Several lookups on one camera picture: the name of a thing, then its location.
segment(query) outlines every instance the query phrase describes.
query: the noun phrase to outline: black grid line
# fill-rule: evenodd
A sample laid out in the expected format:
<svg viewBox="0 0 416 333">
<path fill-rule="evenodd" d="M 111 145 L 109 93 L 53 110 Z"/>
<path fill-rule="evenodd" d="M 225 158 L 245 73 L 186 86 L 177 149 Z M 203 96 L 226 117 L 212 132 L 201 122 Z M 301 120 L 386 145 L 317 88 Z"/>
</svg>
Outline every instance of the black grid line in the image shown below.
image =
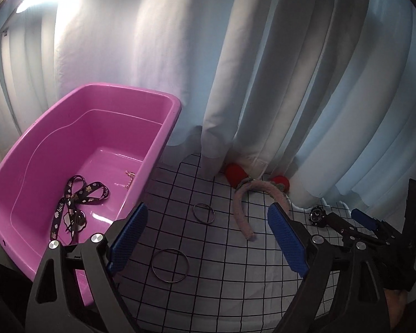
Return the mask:
<svg viewBox="0 0 416 333">
<path fill-rule="evenodd" d="M 222 173 L 211 180 L 200 176 L 200 160 L 199 154 L 193 154 L 177 169 L 159 165 L 153 172 L 145 194 L 145 200 L 150 200 L 145 201 L 150 219 L 138 248 L 121 273 L 119 291 L 131 302 L 130 309 L 140 326 L 154 332 L 269 332 L 285 313 L 302 281 L 287 266 L 266 222 L 272 199 L 261 192 L 245 194 L 244 213 L 257 236 L 256 241 L 245 240 L 231 217 L 234 191 Z M 215 206 L 212 225 L 200 224 L 192 216 L 191 208 L 198 199 Z M 311 234 L 319 233 L 332 244 L 342 244 L 333 230 L 310 224 L 310 209 L 289 203 L 293 219 L 302 222 Z M 344 204 L 319 205 L 367 233 L 349 217 Z M 165 284 L 150 272 L 152 255 L 165 247 L 179 248 L 190 259 L 189 274 L 180 283 Z M 164 261 L 156 269 L 175 279 L 180 274 L 179 256 L 169 256 L 170 262 Z M 336 272 L 330 275 L 318 315 L 331 306 L 337 276 Z M 182 318 L 184 324 L 177 322 L 176 317 Z"/>
</svg>

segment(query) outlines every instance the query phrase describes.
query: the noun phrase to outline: silver screw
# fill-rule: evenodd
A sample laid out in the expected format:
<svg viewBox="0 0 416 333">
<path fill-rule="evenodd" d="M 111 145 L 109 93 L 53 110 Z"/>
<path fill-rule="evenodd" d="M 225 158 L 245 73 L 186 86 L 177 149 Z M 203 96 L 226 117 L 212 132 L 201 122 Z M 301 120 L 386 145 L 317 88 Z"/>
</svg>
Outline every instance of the silver screw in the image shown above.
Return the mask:
<svg viewBox="0 0 416 333">
<path fill-rule="evenodd" d="M 52 240 L 49 243 L 49 249 L 55 249 L 59 246 L 59 241 L 57 240 Z"/>
<path fill-rule="evenodd" d="M 365 243 L 364 243 L 363 241 L 358 241 L 358 242 L 356 243 L 356 247 L 357 247 L 359 250 L 365 250 L 367 246 L 365 245 Z"/>
<path fill-rule="evenodd" d="M 98 243 L 98 242 L 102 241 L 102 239 L 103 239 L 103 235 L 101 235 L 100 233 L 94 234 L 94 235 L 91 237 L 91 241 L 92 241 L 93 243 Z"/>
<path fill-rule="evenodd" d="M 322 235 L 314 235 L 313 242 L 316 244 L 322 244 L 324 242 Z"/>
</svg>

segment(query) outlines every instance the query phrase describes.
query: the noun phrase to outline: blue gripper pad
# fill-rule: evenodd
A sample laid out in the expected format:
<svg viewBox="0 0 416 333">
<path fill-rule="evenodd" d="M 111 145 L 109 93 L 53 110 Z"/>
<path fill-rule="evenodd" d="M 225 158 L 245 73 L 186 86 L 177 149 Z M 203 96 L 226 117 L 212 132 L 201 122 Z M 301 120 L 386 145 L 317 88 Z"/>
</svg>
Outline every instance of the blue gripper pad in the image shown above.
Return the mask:
<svg viewBox="0 0 416 333">
<path fill-rule="evenodd" d="M 140 204 L 110 247 L 107 270 L 111 275 L 123 270 L 148 221 L 148 208 Z"/>
<path fill-rule="evenodd" d="M 267 216 L 268 225 L 288 265 L 292 271 L 299 273 L 304 278 L 309 270 L 305 261 L 304 246 L 275 204 L 270 205 Z"/>
<path fill-rule="evenodd" d="M 351 211 L 351 217 L 368 230 L 375 231 L 377 229 L 376 219 L 361 212 L 359 209 L 353 209 Z"/>
</svg>

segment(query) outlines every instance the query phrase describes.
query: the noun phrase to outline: pink tub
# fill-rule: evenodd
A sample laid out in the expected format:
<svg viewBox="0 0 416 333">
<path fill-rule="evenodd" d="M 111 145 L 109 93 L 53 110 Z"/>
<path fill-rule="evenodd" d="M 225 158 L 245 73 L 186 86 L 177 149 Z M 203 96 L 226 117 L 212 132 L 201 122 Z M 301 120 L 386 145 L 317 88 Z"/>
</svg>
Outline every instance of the pink tub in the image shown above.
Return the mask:
<svg viewBox="0 0 416 333">
<path fill-rule="evenodd" d="M 79 174 L 87 184 L 100 181 L 109 188 L 101 204 L 79 206 L 87 217 L 79 242 L 104 233 L 138 203 L 180 109 L 179 99 L 169 94 L 85 85 L 52 106 L 14 144 L 0 164 L 0 243 L 31 280 L 68 179 Z M 125 171 L 136 174 L 129 190 Z M 59 240 L 71 240 L 63 222 Z M 85 303 L 91 302 L 84 274 L 78 279 Z"/>
</svg>

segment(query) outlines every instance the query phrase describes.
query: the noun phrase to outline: red pom-pom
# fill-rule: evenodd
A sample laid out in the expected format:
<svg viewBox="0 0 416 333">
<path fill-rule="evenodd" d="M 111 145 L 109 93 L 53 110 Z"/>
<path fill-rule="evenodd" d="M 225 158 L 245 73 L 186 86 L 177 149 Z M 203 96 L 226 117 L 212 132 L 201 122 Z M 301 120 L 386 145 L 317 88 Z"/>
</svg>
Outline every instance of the red pom-pom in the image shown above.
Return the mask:
<svg viewBox="0 0 416 333">
<path fill-rule="evenodd" d="M 274 183 L 278 184 L 283 184 L 283 186 L 285 187 L 285 189 L 283 190 L 285 193 L 290 189 L 290 181 L 285 178 L 284 176 L 275 176 L 274 178 L 270 179 L 271 181 L 273 181 Z"/>
<path fill-rule="evenodd" d="M 239 183 L 248 178 L 248 174 L 238 164 L 231 163 L 225 168 L 225 176 L 230 183 L 231 187 L 237 188 Z"/>
</svg>

